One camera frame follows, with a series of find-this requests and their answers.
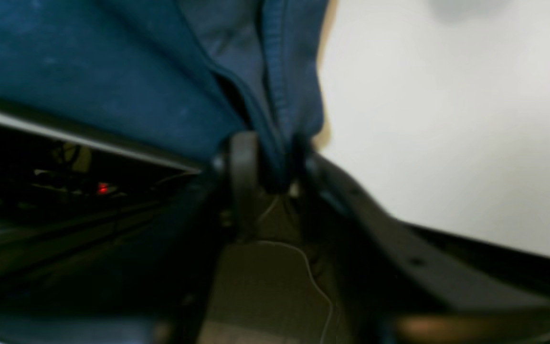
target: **blue cloth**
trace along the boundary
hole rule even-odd
[[[197,163],[254,129],[285,187],[327,1],[0,0],[0,98]]]

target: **white wall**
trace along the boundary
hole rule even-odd
[[[393,215],[550,256],[550,0],[338,0],[322,152]]]

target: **blue fabric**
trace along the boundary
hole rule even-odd
[[[0,0],[0,98],[198,163],[232,133],[254,129],[284,187],[292,136],[321,127],[315,59],[326,6]]]

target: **white surface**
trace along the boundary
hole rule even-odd
[[[550,0],[338,0],[322,152],[402,220],[550,256]]]

